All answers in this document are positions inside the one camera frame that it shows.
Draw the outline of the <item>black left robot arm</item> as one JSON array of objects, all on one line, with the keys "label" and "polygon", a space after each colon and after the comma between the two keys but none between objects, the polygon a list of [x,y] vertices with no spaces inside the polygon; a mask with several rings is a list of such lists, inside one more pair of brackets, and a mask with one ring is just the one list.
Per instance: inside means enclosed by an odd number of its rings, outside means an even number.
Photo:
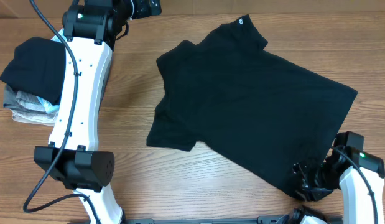
[{"label": "black left robot arm", "polygon": [[81,200],[90,223],[126,221],[110,182],[115,159],[98,149],[98,114],[111,68],[114,44],[128,22],[161,14],[159,0],[73,1],[62,17],[58,39],[66,49],[60,108],[46,146],[34,161],[44,177],[61,182]]}]

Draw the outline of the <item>black t-shirt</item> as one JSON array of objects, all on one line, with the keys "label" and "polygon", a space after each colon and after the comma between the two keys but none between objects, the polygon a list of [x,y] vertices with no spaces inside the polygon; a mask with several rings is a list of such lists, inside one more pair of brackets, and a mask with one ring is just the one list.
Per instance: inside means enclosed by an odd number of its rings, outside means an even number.
[{"label": "black t-shirt", "polygon": [[146,143],[190,151],[197,142],[297,198],[293,166],[320,165],[357,91],[266,51],[249,16],[157,59],[164,97]]}]

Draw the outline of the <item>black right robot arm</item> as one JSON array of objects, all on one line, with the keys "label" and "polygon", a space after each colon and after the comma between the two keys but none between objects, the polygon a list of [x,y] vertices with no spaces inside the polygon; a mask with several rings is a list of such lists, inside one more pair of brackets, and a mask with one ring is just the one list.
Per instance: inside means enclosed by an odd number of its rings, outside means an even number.
[{"label": "black right robot arm", "polygon": [[351,146],[332,146],[332,154],[314,169],[296,164],[301,184],[297,194],[304,201],[314,202],[340,189],[343,216],[327,216],[318,210],[301,206],[285,217],[284,223],[384,223],[383,160]]}]

